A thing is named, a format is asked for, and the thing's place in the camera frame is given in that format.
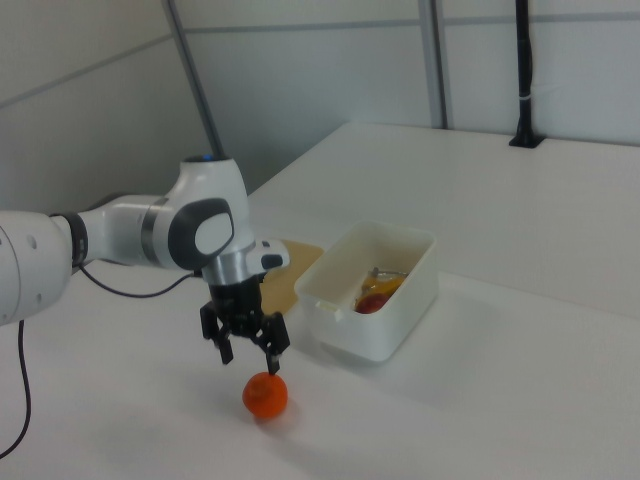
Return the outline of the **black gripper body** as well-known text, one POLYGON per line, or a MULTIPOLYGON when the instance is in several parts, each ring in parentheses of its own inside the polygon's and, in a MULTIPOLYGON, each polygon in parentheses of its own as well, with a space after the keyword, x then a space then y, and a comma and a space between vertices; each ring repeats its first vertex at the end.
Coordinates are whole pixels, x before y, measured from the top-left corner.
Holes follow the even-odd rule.
POLYGON ((252 339, 262 326, 262 296, 258 276, 232 285, 210 285, 212 315, 208 339, 217 338, 222 331, 252 339))

